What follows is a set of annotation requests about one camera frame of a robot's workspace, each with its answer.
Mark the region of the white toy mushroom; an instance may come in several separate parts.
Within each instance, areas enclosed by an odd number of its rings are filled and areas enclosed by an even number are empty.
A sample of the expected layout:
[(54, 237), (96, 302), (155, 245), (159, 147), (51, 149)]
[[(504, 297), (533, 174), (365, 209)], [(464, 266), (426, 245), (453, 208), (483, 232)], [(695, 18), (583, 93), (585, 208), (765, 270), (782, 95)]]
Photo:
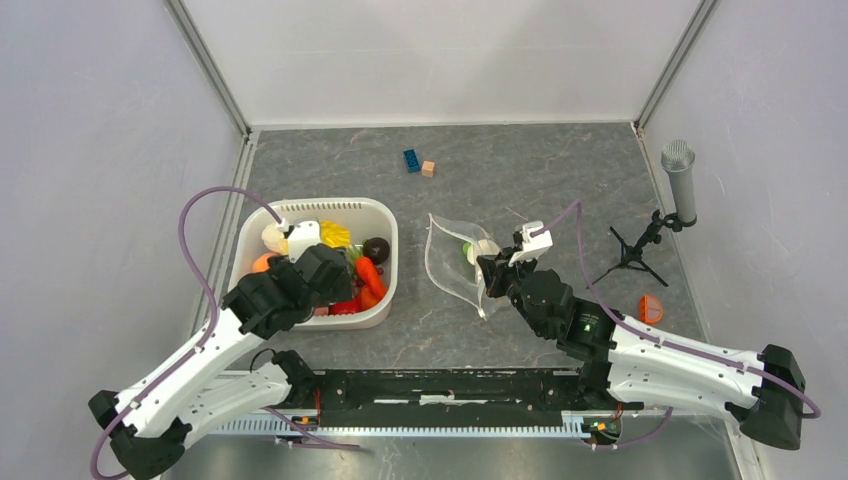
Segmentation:
[(474, 261), (470, 263), (471, 265), (477, 264), (477, 258), (479, 256), (497, 255), (501, 250), (493, 240), (488, 238), (475, 240), (470, 243), (472, 244), (474, 254)]

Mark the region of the clear polka dot zip bag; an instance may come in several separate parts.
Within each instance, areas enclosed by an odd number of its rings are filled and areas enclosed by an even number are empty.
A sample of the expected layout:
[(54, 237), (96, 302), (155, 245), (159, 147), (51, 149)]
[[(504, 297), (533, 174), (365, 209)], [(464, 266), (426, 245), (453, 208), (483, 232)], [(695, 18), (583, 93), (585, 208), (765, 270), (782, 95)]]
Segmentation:
[(471, 305), (479, 317), (490, 317), (500, 302), (486, 296), (481, 269), (467, 261), (462, 247), (465, 242), (494, 239), (475, 223), (449, 220), (432, 213), (429, 221), (424, 254), (429, 279), (440, 290)]

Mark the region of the white plastic basket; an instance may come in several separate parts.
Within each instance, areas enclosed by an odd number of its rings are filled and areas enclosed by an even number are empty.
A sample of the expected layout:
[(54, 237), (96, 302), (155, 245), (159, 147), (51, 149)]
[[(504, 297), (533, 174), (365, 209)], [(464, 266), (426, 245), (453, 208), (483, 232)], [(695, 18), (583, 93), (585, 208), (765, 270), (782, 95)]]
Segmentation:
[[(296, 261), (287, 255), (271, 261), (268, 271), (252, 273), (251, 264), (269, 251), (261, 234), (267, 225), (304, 220), (329, 221), (350, 231), (352, 244), (331, 248), (312, 246)], [(391, 245), (391, 257), (376, 266), (387, 286), (385, 297), (374, 308), (352, 315), (330, 315), (331, 305), (357, 299), (367, 287), (354, 262), (363, 243), (382, 237)], [(236, 246), (229, 289), (223, 305), (231, 308), (247, 328), (268, 333), (288, 324), (295, 330), (353, 330), (382, 323), (392, 307), (398, 285), (399, 227), (383, 203), (368, 198), (315, 198), (282, 200), (260, 207), (244, 222)]]

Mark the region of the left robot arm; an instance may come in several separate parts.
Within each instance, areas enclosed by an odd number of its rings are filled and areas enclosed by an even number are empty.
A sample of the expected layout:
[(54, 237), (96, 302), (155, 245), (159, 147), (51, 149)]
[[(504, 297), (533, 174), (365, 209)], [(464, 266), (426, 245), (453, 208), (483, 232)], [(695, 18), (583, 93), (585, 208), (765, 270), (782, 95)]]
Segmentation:
[(322, 243), (294, 261), (274, 260), (267, 271), (244, 276), (204, 326), (160, 366), (120, 392), (102, 390), (89, 400), (103, 429), (95, 449), (111, 448), (124, 469), (120, 478), (153, 479), (232, 420), (283, 402), (306, 405), (314, 381), (295, 353), (282, 353), (216, 388), (210, 384), (242, 355), (307, 322), (316, 308), (352, 296), (344, 254)]

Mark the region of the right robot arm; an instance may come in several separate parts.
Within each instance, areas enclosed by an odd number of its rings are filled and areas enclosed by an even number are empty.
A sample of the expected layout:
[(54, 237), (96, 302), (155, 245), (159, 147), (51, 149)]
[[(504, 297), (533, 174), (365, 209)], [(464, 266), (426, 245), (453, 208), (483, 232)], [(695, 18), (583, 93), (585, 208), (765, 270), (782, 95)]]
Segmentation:
[(581, 361), (577, 392), (585, 405), (671, 407), (732, 422), (764, 445), (800, 448), (806, 381), (789, 349), (725, 349), (662, 332), (605, 312), (556, 272), (510, 256), (476, 258), (485, 294), (507, 298), (536, 336)]

